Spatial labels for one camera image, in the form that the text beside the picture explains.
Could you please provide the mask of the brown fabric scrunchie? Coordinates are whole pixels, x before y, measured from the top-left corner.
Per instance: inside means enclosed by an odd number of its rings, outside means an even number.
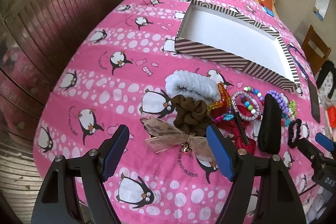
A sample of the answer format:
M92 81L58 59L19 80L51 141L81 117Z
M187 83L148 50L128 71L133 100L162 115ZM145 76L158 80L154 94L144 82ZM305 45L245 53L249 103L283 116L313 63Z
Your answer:
M213 124L205 101L195 101L191 97L177 95L173 97L172 103L177 111L174 120L175 127L187 135L205 137L207 127Z

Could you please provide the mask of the light blue fluffy scrunchie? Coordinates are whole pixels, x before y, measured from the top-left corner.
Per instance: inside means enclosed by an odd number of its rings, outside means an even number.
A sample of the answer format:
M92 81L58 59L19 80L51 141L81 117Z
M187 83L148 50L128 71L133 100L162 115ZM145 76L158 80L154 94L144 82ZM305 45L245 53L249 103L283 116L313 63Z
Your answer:
M221 98L216 82L197 73L177 70L165 79L165 91L171 97L182 95L194 100L203 100L206 104Z

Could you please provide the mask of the beige sheer bow with bell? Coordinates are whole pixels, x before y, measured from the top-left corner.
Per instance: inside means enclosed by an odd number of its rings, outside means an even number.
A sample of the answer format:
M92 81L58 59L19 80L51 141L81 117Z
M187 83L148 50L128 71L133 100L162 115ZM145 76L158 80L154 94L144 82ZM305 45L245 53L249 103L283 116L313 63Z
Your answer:
M161 153L175 146L185 145L187 151L191 150L202 157L215 159L205 137L196 136L194 133L186 134L175 126L154 116L143 117L140 122L151 136L145 139L145 143L154 153Z

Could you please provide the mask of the striped white cardboard box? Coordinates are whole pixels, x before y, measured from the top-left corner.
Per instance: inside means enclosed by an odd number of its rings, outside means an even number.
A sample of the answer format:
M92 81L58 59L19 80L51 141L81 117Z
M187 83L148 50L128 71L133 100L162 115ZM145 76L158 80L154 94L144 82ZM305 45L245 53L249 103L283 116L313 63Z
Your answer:
M300 87L294 60L275 29L207 2L192 1L164 51L226 65L283 90Z

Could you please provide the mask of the red satin bow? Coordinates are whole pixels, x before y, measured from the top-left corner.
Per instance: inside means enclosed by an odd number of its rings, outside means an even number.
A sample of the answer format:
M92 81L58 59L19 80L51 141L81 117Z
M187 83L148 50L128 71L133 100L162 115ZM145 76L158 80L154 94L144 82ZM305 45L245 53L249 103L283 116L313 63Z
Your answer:
M245 133L239 113L223 114L214 119L219 129L224 130L237 149L244 149L251 155L255 154L256 142Z

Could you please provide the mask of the wooden chair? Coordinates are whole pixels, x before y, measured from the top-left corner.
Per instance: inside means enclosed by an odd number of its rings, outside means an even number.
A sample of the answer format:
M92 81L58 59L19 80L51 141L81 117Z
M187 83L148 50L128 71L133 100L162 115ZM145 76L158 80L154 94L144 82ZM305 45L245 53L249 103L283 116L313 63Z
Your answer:
M312 25L310 25L307 30L307 34L303 40L302 50L305 53L306 60L314 76L321 69L331 53L331 48L315 32Z

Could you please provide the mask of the pink penguin bed blanket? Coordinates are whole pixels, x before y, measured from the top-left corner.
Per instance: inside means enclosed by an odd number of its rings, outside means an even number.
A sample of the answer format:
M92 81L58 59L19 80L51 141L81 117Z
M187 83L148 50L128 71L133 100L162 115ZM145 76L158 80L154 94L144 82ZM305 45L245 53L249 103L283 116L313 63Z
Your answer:
M260 92L271 84L213 61L166 52L192 0L124 0L84 40L51 92L35 134L33 156L44 177L56 155L84 155L114 134L119 125L130 141L107 194L125 223L214 223L231 183L207 159L171 148L155 155L145 144L140 119L149 115L173 123L177 112L165 79L183 70L223 83L229 93L245 86ZM275 29L295 57L301 85L285 93L296 103L301 132L309 141L325 132L310 112L308 81L313 76L299 43L277 17L253 0L200 0L240 12Z

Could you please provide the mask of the black small scrunchie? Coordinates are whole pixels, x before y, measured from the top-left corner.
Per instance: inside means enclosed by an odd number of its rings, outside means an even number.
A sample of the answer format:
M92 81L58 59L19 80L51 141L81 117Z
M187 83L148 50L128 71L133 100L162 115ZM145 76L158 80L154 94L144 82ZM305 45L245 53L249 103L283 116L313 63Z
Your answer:
M290 148L298 146L298 141L301 138L301 126L301 119L296 119L295 121L290 122L288 126L288 146Z

